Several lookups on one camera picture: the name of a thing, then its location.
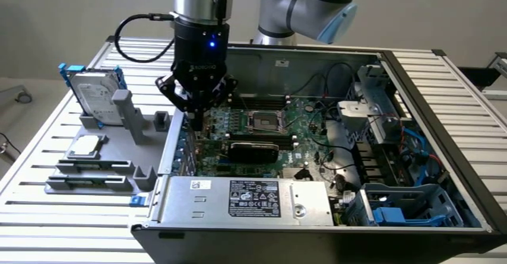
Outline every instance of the floor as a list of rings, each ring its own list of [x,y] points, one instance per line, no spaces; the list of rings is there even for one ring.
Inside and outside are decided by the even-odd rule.
[[[28,88],[33,100],[28,104],[18,104],[12,97],[12,101],[0,103],[0,132],[22,150],[68,92],[68,88],[62,80],[0,78],[0,91],[20,84]],[[9,167],[9,164],[0,160],[0,178]]]

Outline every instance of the white wall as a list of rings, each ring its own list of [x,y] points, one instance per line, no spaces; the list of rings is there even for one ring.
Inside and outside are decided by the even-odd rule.
[[[346,46],[440,48],[480,66],[507,50],[507,0],[356,0]],[[230,40],[253,37],[258,0],[234,0]],[[57,79],[60,62],[86,64],[130,14],[172,10],[172,0],[0,0],[0,77]],[[128,36],[172,36],[162,23],[133,23]]]

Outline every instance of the power supply label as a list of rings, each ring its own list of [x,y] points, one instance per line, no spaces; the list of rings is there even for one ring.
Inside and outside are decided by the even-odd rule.
[[[280,190],[277,182],[230,181],[229,215],[232,217],[280,218]]]

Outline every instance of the metal slotted table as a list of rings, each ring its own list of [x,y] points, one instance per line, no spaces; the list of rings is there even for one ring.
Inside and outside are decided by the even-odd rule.
[[[168,41],[121,38],[125,52],[150,58]],[[446,57],[429,50],[392,50],[477,175],[507,211],[507,121]],[[144,114],[174,112],[153,84],[166,74],[173,53],[146,65],[122,59],[105,42],[89,67],[121,65],[133,103]],[[146,208],[126,196],[46,195],[44,182],[80,128],[70,93],[57,105],[17,162],[0,181],[0,263],[152,263],[128,226]],[[505,263],[507,246],[445,263]]]

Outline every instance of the capacitor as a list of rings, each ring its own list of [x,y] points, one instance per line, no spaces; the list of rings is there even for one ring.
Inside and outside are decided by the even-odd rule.
[[[313,108],[312,106],[309,106],[309,105],[305,105],[305,106],[304,106],[304,111],[305,111],[306,113],[312,113],[312,112],[314,111],[314,108]]]

